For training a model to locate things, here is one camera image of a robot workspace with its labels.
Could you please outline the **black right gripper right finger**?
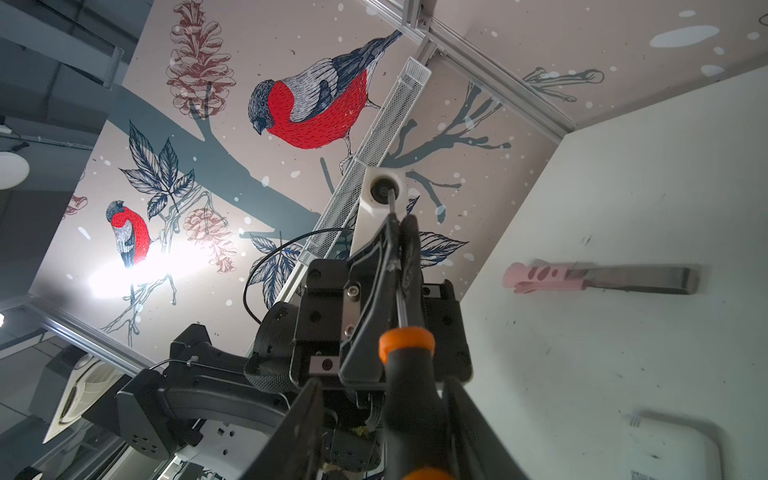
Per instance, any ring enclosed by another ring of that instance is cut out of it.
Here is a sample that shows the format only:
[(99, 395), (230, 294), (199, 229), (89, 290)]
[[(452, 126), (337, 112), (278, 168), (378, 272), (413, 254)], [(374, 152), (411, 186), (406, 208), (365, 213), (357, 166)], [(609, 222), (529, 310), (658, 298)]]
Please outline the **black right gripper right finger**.
[(443, 402), (457, 479), (528, 479), (457, 379), (445, 380)]

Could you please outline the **white remote control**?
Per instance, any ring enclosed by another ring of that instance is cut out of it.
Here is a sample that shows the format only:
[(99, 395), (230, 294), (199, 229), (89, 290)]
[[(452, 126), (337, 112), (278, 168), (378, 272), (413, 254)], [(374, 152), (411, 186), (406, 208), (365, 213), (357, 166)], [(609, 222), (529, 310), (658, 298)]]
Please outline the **white remote control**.
[(624, 433), (619, 479), (723, 479), (719, 446), (679, 422), (633, 416)]

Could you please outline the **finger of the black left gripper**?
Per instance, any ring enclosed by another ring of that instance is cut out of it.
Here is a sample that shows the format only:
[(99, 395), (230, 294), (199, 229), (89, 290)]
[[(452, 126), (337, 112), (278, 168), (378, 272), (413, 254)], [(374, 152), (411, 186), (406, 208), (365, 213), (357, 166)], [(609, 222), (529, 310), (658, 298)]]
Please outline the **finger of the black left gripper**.
[(423, 327), (421, 242), (414, 215), (406, 215), (400, 224), (399, 246), (399, 326)]
[(379, 338), (390, 328), (399, 275), (400, 221), (390, 213), (375, 237), (347, 260), (342, 326), (353, 328), (342, 341), (339, 378), (343, 384), (379, 384), (383, 363)]

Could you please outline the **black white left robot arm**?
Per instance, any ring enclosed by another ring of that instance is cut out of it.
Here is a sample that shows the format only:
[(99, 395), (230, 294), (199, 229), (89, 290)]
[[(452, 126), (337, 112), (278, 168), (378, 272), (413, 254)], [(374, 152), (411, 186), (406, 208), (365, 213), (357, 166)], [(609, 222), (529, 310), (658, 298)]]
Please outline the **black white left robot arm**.
[(314, 261), (248, 357), (189, 326), (164, 369), (116, 394), (121, 435), (158, 459), (209, 443), (226, 479), (449, 476), (449, 398), (473, 367), (453, 286), (423, 279), (425, 243), (413, 215), (391, 214), (351, 258)]

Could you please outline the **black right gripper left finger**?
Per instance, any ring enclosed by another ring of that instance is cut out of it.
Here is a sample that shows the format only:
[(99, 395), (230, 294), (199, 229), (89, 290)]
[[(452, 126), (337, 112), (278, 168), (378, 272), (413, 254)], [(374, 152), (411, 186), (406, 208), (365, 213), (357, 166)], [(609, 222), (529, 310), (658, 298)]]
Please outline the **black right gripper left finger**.
[(241, 479), (315, 479), (321, 469), (323, 428), (323, 389), (319, 380), (311, 380)]

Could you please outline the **orange black screwdriver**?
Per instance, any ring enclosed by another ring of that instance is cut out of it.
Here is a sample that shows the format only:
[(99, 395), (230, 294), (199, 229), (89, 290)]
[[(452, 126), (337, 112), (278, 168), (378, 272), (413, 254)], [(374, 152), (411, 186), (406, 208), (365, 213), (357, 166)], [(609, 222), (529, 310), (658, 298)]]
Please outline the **orange black screwdriver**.
[(390, 328), (379, 338), (387, 479), (453, 479), (447, 413), (437, 390), (434, 335), (399, 326), (399, 275)]

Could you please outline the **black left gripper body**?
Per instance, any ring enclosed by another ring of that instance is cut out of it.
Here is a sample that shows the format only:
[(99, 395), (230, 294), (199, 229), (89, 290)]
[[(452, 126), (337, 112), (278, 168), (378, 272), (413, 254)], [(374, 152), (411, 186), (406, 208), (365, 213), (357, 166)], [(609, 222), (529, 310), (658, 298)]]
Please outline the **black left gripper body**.
[[(397, 309), (368, 316), (376, 267), (349, 267), (344, 260), (318, 259), (309, 266), (298, 308), (290, 380), (298, 387), (318, 378), (328, 390), (383, 390), (379, 338), (397, 326)], [(424, 327), (435, 339), (434, 378), (463, 383), (473, 376), (460, 303), (453, 284), (425, 283), (421, 290)]]

